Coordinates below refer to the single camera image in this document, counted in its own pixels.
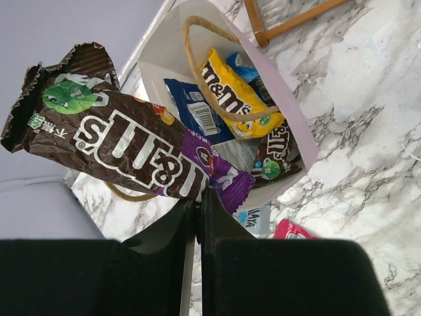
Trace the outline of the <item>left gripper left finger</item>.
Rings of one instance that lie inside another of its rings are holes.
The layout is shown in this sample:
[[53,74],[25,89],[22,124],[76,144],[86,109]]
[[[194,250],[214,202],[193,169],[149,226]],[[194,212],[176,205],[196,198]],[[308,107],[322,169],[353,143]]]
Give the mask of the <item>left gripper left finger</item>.
[[194,204],[117,240],[2,240],[2,315],[187,315]]

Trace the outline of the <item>yellow m&m's packet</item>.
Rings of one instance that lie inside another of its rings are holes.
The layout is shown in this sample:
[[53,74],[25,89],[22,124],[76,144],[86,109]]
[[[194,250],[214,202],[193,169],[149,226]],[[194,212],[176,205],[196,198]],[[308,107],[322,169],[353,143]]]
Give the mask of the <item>yellow m&m's packet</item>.
[[[248,115],[268,109],[253,88],[222,60],[216,49],[210,49],[201,74],[219,106],[227,112]],[[234,122],[225,118],[224,122],[235,138],[248,140],[266,136],[284,120],[285,117],[277,112],[257,120]]]

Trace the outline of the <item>purple m&m's packet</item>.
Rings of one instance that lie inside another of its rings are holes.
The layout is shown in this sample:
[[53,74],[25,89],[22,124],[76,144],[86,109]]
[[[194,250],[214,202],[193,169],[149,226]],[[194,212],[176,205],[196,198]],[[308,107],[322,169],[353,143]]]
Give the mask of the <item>purple m&m's packet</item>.
[[27,70],[1,145],[146,194],[201,201],[211,187],[230,213],[255,183],[165,107],[122,93],[111,58],[95,42]]
[[294,143],[293,133],[286,120],[260,141],[251,169],[255,178],[254,188],[281,181],[301,171],[297,164],[299,152],[291,154]]

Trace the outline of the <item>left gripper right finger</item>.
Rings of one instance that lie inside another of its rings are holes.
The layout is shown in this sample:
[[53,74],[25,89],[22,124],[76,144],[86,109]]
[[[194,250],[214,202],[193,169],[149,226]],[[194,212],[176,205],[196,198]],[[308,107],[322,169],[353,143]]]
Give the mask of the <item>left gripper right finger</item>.
[[212,189],[200,224],[204,315],[389,315],[357,243],[255,238]]

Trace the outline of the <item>blue white snack bar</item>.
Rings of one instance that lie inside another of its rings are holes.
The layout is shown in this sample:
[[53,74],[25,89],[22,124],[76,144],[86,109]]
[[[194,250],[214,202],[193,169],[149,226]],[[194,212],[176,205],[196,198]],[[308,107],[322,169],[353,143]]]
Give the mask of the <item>blue white snack bar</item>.
[[259,98],[269,107],[274,106],[275,102],[268,93],[259,72],[248,57],[236,52],[226,59],[226,63],[232,70],[249,84]]

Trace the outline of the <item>grey blue snack packet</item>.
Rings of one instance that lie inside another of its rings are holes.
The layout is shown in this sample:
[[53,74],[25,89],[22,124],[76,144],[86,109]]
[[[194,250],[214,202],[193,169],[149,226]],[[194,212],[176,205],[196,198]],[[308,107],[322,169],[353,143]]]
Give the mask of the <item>grey blue snack packet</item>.
[[238,211],[233,218],[251,234],[270,233],[270,205],[265,204],[257,209]]

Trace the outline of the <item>blue Burts chips bag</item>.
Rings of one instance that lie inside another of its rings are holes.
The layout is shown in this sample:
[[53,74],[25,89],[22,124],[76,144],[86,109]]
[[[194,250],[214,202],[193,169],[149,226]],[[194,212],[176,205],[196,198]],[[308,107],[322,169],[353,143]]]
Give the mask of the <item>blue Burts chips bag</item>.
[[177,107],[181,122],[206,138],[221,158],[251,171],[259,140],[235,139],[224,120],[207,103],[197,85],[165,78],[164,83]]

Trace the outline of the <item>pink paper bag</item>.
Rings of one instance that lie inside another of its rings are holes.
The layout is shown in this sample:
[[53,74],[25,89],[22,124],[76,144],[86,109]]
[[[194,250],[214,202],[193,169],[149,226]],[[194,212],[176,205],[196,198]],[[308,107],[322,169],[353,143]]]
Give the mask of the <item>pink paper bag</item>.
[[318,155],[316,142],[295,96],[276,67],[210,1],[184,1],[156,20],[143,42],[137,60],[148,100],[164,105],[175,113],[176,107],[164,85],[164,79],[174,78],[190,83],[195,81],[187,61],[183,33],[184,22],[191,20],[209,21],[234,36],[234,40],[229,40],[202,26],[190,26],[189,42],[197,63],[202,64],[207,60],[207,53],[211,48],[215,48],[223,58],[236,51],[240,52],[257,68],[276,108],[285,115],[295,138],[301,156],[301,171],[285,180],[262,188],[253,188],[241,205],[242,209],[260,207],[283,194],[310,171]]

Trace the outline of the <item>pink snack packet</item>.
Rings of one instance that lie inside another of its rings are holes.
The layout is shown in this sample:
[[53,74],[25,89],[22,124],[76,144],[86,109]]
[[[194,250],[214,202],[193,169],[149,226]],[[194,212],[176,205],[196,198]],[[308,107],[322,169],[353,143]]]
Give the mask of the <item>pink snack packet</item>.
[[273,239],[311,240],[317,239],[317,237],[309,234],[304,228],[293,224],[289,220],[283,219],[277,226]]

